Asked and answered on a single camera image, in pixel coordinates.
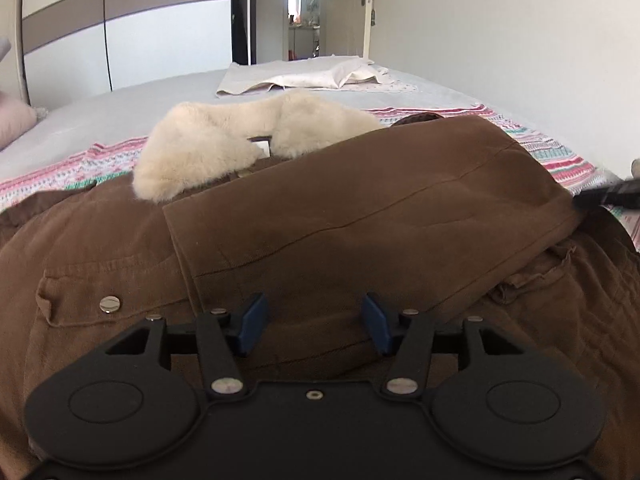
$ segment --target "white door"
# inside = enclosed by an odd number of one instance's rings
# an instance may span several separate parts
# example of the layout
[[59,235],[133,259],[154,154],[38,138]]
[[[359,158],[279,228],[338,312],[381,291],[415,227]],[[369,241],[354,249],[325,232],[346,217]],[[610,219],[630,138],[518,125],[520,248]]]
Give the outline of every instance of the white door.
[[372,0],[321,0],[323,56],[369,57]]

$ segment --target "pillow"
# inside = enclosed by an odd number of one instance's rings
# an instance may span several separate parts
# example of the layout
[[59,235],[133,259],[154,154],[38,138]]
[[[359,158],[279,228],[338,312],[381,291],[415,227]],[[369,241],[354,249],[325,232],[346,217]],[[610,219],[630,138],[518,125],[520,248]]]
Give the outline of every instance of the pillow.
[[7,38],[0,38],[0,61],[11,50],[11,43]]
[[22,101],[0,92],[0,150],[31,130],[38,118],[36,110]]

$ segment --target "bed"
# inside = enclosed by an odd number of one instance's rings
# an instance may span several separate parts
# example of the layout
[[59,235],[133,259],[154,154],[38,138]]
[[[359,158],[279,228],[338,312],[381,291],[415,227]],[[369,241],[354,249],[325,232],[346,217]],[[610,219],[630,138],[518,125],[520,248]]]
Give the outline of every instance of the bed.
[[[47,189],[74,189],[132,170],[152,127],[175,104],[247,102],[263,93],[216,95],[225,71],[177,76],[91,99],[52,111],[28,133],[0,152],[0,211]],[[571,192],[615,180],[558,140],[526,126],[527,121],[423,78],[391,70],[401,82],[392,91],[318,91],[318,95],[368,110],[383,126],[408,115],[433,111],[444,116],[477,114],[520,142],[553,177]],[[638,216],[613,213],[640,247]]]

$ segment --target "striped blanket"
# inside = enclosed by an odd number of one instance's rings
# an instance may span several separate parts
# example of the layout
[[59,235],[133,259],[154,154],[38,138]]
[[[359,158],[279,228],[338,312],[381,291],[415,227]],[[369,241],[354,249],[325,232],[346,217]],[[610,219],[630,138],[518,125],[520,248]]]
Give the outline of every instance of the striped blanket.
[[[607,181],[607,173],[588,163],[555,139],[541,132],[521,126],[509,118],[497,114],[484,105],[470,108],[377,108],[367,110],[384,126],[412,114],[436,112],[445,117],[478,115],[496,124],[516,139],[553,178],[572,193],[586,187],[598,186]],[[20,202],[38,191],[50,189],[77,189],[89,183],[100,184],[105,180],[132,171],[146,137],[129,139],[113,146],[94,144],[88,150],[33,173],[0,183],[0,211]],[[632,235],[640,248],[640,215],[615,209],[614,215]]]

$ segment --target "wardrobe door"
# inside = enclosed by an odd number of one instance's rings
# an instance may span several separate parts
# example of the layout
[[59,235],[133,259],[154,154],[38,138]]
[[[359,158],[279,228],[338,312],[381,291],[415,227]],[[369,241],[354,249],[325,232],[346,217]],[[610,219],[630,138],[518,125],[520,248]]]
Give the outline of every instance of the wardrobe door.
[[232,60],[231,0],[105,0],[113,89]]
[[49,109],[111,89],[102,0],[22,0],[31,105]]

